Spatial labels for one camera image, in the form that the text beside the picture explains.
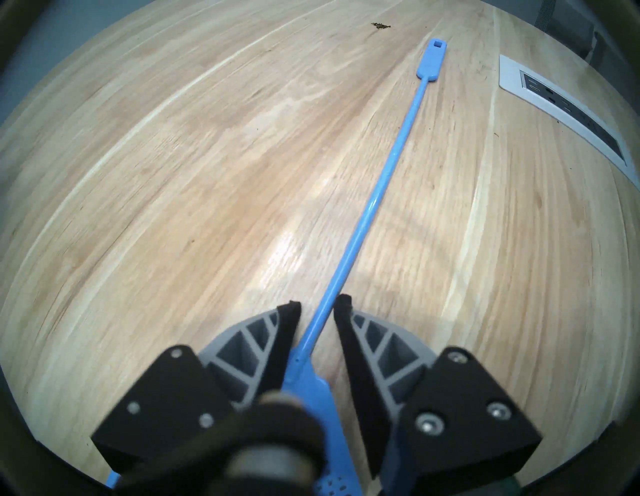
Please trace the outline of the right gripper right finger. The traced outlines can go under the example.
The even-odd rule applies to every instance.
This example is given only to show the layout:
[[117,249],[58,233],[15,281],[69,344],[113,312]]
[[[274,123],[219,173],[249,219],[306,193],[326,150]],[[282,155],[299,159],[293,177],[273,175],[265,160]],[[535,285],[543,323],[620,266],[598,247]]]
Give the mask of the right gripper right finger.
[[480,361],[337,296],[333,318],[372,479],[382,494],[464,494],[519,472],[542,434]]

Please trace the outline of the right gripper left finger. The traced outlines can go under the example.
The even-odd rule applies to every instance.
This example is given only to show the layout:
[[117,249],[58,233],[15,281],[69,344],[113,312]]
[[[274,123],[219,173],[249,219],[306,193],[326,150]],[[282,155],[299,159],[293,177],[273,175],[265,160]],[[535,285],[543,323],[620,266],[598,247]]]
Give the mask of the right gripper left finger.
[[284,382],[302,315],[290,301],[227,328],[196,353],[164,350],[106,415],[91,441],[126,473],[248,408]]

